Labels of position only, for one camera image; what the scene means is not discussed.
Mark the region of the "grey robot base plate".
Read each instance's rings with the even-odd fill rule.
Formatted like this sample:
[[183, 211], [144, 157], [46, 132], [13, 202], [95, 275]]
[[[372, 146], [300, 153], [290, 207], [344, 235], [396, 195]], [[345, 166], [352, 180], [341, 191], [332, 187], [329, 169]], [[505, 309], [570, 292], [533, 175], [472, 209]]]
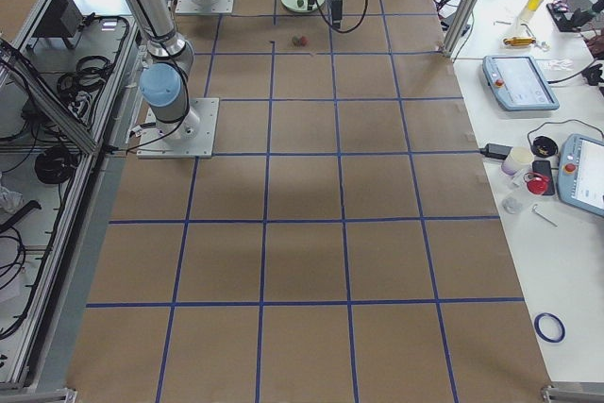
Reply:
[[218, 98], [191, 98], [190, 111], [176, 132], [159, 122], [145, 129], [141, 135], [142, 146], [136, 149], [140, 159], [210, 159], [213, 155]]

